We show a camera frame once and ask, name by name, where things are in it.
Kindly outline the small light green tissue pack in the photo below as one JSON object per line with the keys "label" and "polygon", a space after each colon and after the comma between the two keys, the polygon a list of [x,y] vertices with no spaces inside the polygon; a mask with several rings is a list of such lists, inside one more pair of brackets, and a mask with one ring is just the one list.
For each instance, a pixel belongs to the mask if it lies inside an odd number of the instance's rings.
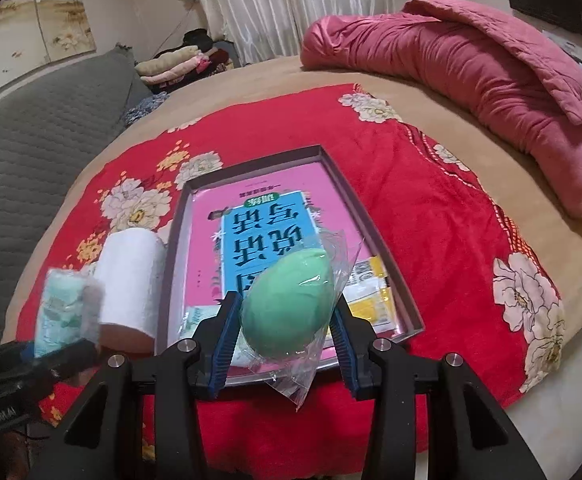
{"label": "small light green tissue pack", "polygon": [[104,285],[91,275],[49,269],[44,281],[34,335],[34,356],[86,339],[99,344]]}

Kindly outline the white toilet paper roll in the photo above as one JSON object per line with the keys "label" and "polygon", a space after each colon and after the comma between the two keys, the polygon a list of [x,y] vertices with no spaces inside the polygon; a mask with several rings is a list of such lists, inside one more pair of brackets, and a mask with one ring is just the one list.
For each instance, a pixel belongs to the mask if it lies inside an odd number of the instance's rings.
{"label": "white toilet paper roll", "polygon": [[106,239],[95,280],[104,286],[101,346],[131,354],[154,350],[166,246],[154,232],[131,228]]}

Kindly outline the green sponge egg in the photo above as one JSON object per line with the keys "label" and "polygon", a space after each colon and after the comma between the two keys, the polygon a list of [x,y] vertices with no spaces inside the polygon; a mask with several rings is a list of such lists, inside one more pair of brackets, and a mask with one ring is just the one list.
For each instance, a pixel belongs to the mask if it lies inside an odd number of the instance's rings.
{"label": "green sponge egg", "polygon": [[241,308],[241,363],[300,408],[312,387],[332,313],[365,238],[320,230],[255,279]]}

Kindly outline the red floral blanket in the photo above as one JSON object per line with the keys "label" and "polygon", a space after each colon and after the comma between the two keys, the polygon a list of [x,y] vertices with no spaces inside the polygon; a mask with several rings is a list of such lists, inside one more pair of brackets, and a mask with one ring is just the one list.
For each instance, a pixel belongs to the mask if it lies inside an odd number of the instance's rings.
{"label": "red floral blanket", "polygon": [[[165,130],[108,162],[61,226],[23,305],[16,338],[32,339],[48,268],[86,270],[108,234],[141,226],[163,240],[188,180],[319,144],[390,248],[425,322],[417,356],[457,351],[502,406],[559,363],[565,332],[556,286],[477,176],[398,119],[359,84],[235,105]],[[199,404],[212,467],[256,479],[361,469],[372,402],[318,378],[300,411],[268,387],[231,388]]]}

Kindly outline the yellow white paper leaflet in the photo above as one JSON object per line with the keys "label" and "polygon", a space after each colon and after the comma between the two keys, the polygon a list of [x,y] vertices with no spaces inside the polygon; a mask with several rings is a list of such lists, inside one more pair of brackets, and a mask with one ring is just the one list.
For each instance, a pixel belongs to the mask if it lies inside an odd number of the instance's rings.
{"label": "yellow white paper leaflet", "polygon": [[387,270],[378,256],[355,263],[343,295],[355,318],[371,324],[377,334],[397,330],[396,309]]}

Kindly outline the beige bed sheet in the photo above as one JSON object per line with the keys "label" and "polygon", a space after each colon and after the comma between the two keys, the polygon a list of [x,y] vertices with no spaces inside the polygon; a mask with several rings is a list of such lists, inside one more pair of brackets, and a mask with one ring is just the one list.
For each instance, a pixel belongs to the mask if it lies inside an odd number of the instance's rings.
{"label": "beige bed sheet", "polygon": [[582,219],[564,212],[533,159],[515,151],[469,113],[421,84],[341,70],[302,70],[295,56],[235,68],[173,92],[165,104],[124,131],[92,160],[70,187],[20,276],[5,314],[3,341],[16,336],[20,311],[52,241],[86,184],[106,162],[169,128],[229,105],[346,82],[356,82],[372,96],[389,102],[405,122],[440,142],[477,175],[485,191],[518,226],[556,284],[566,314],[564,344],[578,344],[582,339]]}

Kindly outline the grey quilted headboard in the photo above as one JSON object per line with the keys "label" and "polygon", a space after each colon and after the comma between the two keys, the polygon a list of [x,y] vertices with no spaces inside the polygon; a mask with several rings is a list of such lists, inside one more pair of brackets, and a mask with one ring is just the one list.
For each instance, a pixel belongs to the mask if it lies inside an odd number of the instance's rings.
{"label": "grey quilted headboard", "polygon": [[23,269],[64,196],[149,94],[132,49],[115,46],[0,99],[0,338]]}

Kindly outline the dark brown box tray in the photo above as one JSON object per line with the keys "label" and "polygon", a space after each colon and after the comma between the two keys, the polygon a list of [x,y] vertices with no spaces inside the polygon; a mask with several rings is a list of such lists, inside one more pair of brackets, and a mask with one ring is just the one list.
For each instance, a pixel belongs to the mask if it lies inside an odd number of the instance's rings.
{"label": "dark brown box tray", "polygon": [[205,155],[180,191],[155,348],[192,350],[189,379],[204,392],[298,386],[333,367],[339,301],[380,337],[422,332],[387,244],[320,146],[228,168]]}

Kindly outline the pink book with blue panel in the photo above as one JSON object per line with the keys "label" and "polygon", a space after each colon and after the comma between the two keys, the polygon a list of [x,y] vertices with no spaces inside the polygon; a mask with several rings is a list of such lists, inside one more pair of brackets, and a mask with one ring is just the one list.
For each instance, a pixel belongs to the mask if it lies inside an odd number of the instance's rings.
{"label": "pink book with blue panel", "polygon": [[181,298],[169,311],[169,342],[192,336],[226,292],[244,295],[284,252],[320,230],[363,236],[323,162],[191,192],[174,266]]}

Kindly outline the blue patterned cloth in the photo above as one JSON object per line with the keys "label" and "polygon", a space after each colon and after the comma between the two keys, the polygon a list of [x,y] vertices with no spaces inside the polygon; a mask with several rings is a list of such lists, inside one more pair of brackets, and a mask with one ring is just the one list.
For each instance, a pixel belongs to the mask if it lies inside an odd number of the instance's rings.
{"label": "blue patterned cloth", "polygon": [[147,96],[142,99],[137,105],[127,110],[123,116],[124,125],[129,127],[140,119],[148,116],[157,110],[165,101],[169,99],[169,93],[159,92],[153,96]]}

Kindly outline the pink red quilt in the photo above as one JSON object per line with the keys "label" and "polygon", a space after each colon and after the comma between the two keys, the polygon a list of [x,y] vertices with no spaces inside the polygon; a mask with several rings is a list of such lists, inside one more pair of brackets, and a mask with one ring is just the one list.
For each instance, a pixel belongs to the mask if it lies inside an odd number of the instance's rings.
{"label": "pink red quilt", "polygon": [[397,13],[320,18],[300,58],[309,70],[410,78],[443,94],[532,156],[582,218],[582,68],[519,18],[469,0],[408,0]]}

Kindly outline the stack of folded clothes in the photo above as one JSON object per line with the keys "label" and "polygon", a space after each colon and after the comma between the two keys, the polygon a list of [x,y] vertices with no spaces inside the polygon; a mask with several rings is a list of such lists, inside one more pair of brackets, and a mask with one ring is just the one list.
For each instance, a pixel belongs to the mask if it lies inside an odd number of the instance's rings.
{"label": "stack of folded clothes", "polygon": [[240,66],[231,41],[214,40],[205,28],[196,28],[186,32],[179,47],[166,49],[151,60],[137,63],[135,70],[149,90],[158,94]]}

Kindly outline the wall painting panels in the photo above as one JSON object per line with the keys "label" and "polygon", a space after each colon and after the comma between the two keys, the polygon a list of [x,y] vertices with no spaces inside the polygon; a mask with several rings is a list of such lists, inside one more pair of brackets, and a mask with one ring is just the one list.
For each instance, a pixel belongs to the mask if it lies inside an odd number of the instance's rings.
{"label": "wall painting panels", "polygon": [[82,0],[0,0],[0,90],[96,50]]}

